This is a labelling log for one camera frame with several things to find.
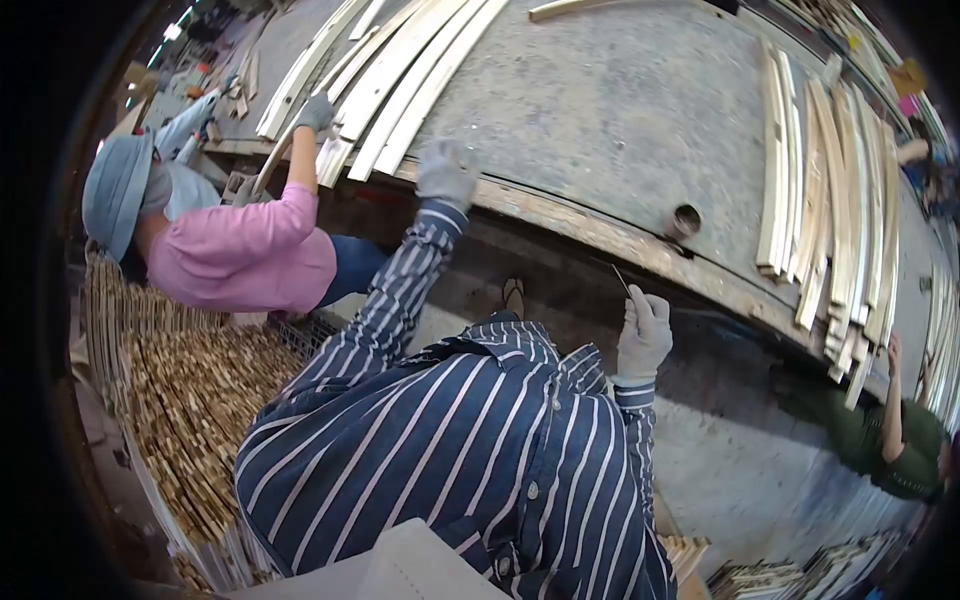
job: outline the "striped shirt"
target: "striped shirt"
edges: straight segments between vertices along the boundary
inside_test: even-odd
[[[292,576],[413,517],[516,598],[672,598],[654,534],[653,384],[607,394],[600,353],[541,324],[484,324],[409,358],[467,225],[426,200],[366,304],[258,415],[237,455],[244,519]]]

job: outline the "shirt sleeve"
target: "shirt sleeve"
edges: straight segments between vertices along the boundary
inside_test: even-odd
[[[287,183],[275,202],[242,208],[213,206],[174,221],[169,243],[192,258],[232,272],[274,252],[293,248],[317,223],[317,195]]]
[[[654,447],[654,382],[636,387],[613,385],[613,396],[627,428],[627,451],[643,507],[643,518],[654,526],[654,471],[650,453]]]
[[[467,216],[453,206],[423,201],[402,246],[373,276],[363,308],[324,342],[275,400],[303,392],[345,391],[401,359],[417,330],[426,295],[466,226]]]

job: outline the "jeans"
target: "jeans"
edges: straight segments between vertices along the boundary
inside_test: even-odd
[[[366,294],[373,276],[388,258],[370,240],[331,235],[330,241],[337,254],[337,275],[330,281],[317,308],[329,306],[347,294]]]

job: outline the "work glove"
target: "work glove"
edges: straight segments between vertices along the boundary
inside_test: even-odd
[[[297,120],[294,121],[294,130],[300,126],[306,126],[314,132],[322,132],[330,127],[330,121],[333,120],[333,106],[326,99],[325,93],[311,96],[306,104],[300,109]]]
[[[259,194],[253,194],[253,185],[256,183],[256,177],[247,178],[246,181],[240,184],[240,187],[237,188],[236,194],[233,195],[233,207],[242,208],[247,204],[269,202],[273,200],[274,197],[270,195],[267,190],[263,190]]]
[[[460,142],[449,138],[431,142],[420,158],[417,196],[448,204],[467,214],[473,204],[473,189],[479,174],[470,163],[471,156]]]
[[[631,284],[623,331],[616,346],[616,375],[611,381],[627,388],[653,383],[657,368],[672,347],[670,303],[659,296],[644,294]]]

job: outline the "foot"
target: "foot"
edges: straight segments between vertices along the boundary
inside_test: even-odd
[[[503,304],[523,321],[523,282],[516,278],[507,279],[503,284]]]

